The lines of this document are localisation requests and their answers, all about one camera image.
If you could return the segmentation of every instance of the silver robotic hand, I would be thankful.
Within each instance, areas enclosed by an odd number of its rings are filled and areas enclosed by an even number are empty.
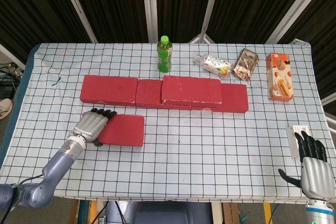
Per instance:
[[[299,188],[309,198],[306,205],[307,223],[334,224],[333,209],[328,201],[335,197],[333,173],[327,163],[326,149],[319,140],[308,136],[306,132],[295,133],[299,145],[301,161],[301,180],[288,177],[279,169],[280,176]]]
[[[10,210],[17,205],[28,208],[46,206],[51,201],[56,186],[65,173],[86,149],[88,143],[97,142],[96,138],[99,133],[115,114],[114,111],[103,109],[92,109],[86,112],[63,146],[43,168],[44,179],[41,183],[0,185],[0,211]]]

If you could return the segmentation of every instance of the biscuit box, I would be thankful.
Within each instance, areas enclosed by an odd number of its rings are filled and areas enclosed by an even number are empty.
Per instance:
[[[270,53],[266,58],[268,99],[288,102],[293,99],[289,55]]]

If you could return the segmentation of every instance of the grid tablecloth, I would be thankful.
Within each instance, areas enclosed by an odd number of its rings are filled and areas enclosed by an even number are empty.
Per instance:
[[[278,174],[300,175],[290,156],[286,128],[308,125],[327,148],[335,173],[336,155],[327,128],[306,45],[174,44],[177,76],[218,78],[192,63],[210,53],[232,64],[241,49],[258,53],[250,82],[230,75],[222,83],[247,85],[245,114],[142,109],[95,104],[119,114],[145,116],[143,147],[88,145],[57,186],[55,196],[125,200],[305,202],[299,188]],[[267,98],[266,56],[289,54],[294,99]],[[162,79],[155,44],[41,44],[0,173],[0,183],[41,174],[81,115],[92,104],[79,100],[84,75]]]

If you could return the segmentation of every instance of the red block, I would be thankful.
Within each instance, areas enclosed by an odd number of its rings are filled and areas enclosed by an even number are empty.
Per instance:
[[[162,101],[165,104],[218,107],[222,103],[219,79],[164,76]]]
[[[120,106],[135,106],[137,78],[116,76],[85,76],[80,100]]]
[[[163,104],[161,100],[162,81],[139,80],[136,89],[135,106],[151,109],[191,110],[191,106]]]
[[[115,115],[98,136],[102,144],[142,146],[145,119],[141,115]]]
[[[248,111],[247,89],[243,84],[222,84],[222,105],[217,108],[193,106],[192,110],[245,113]]]

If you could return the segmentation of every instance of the robotic arm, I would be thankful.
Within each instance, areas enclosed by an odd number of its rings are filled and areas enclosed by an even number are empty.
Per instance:
[[[308,224],[334,224],[334,212],[329,207],[329,200],[335,197],[333,173],[331,165],[327,163],[326,149],[319,140],[308,136],[306,132],[295,133],[298,140],[301,161],[301,180],[288,177],[279,169],[280,176],[301,188],[309,198],[306,205]]]
[[[15,206],[28,208],[46,206],[65,173],[86,149],[88,143],[97,143],[99,133],[115,114],[114,111],[103,109],[86,112],[63,146],[43,168],[44,179],[41,183],[0,185],[0,211]]]

